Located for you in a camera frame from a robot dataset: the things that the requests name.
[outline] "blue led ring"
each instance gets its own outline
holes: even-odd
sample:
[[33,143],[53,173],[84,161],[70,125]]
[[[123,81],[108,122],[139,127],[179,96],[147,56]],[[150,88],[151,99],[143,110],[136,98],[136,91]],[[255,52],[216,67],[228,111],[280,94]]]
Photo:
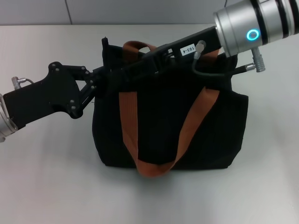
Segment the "blue led ring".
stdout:
[[[255,37],[251,37],[250,35],[251,35],[252,33],[255,33],[256,36],[255,36]],[[248,33],[247,33],[247,35],[246,35],[246,37],[247,37],[247,39],[248,39],[249,41],[255,41],[257,38],[259,38],[259,36],[260,36],[260,32],[259,32],[258,30],[256,30],[256,29],[252,29],[252,30],[248,31]]]

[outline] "black bag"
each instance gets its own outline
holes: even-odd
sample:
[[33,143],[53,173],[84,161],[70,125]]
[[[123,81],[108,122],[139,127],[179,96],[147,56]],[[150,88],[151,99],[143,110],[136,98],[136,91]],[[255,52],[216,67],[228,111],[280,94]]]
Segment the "black bag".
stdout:
[[[107,70],[126,65],[123,49],[103,39],[103,61]],[[237,56],[217,57],[213,65],[199,67],[210,73],[235,69]],[[219,95],[195,132],[186,153],[172,169],[227,168],[241,150],[248,97],[232,91],[231,78],[202,79],[190,66],[180,65],[164,74],[152,75],[122,87],[119,92],[136,92],[138,108],[138,160],[162,165],[176,159],[180,132],[194,101],[204,88]],[[136,168],[124,144],[120,94],[95,97],[93,138],[106,166]]]

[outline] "robotic arm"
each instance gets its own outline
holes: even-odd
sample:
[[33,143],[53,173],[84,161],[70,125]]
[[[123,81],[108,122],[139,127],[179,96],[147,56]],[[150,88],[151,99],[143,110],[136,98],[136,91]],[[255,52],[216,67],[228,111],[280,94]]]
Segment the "robotic arm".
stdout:
[[[200,55],[224,48],[227,57],[251,50],[253,63],[227,74],[207,74],[205,78],[232,76],[256,68],[265,70],[258,47],[299,33],[299,10],[296,0],[243,0],[214,14],[211,27],[179,41],[163,45],[145,54],[141,60],[118,70],[105,67],[93,72],[84,66],[49,65],[47,77],[21,88],[28,81],[14,77],[15,90],[0,95],[0,142],[26,124],[55,112],[65,112],[73,119],[83,115],[84,108],[97,92],[105,97],[122,85],[152,74],[162,74],[174,65],[196,64]],[[79,90],[76,80],[85,81]]]

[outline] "wall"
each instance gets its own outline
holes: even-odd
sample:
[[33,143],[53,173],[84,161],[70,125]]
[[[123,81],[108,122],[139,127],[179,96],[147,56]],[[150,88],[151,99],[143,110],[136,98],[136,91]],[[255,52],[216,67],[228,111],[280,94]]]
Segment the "wall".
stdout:
[[[228,0],[228,5],[240,0]],[[214,23],[225,0],[0,0],[0,25]]]

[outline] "label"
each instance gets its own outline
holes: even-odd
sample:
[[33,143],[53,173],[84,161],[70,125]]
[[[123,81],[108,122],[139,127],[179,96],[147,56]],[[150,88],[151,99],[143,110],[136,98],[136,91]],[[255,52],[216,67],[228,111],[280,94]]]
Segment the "label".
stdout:
[[187,47],[184,47],[184,48],[181,48],[181,53],[182,53],[182,56],[185,56],[185,55],[188,55],[188,54],[191,54],[195,52],[195,44],[191,44]]

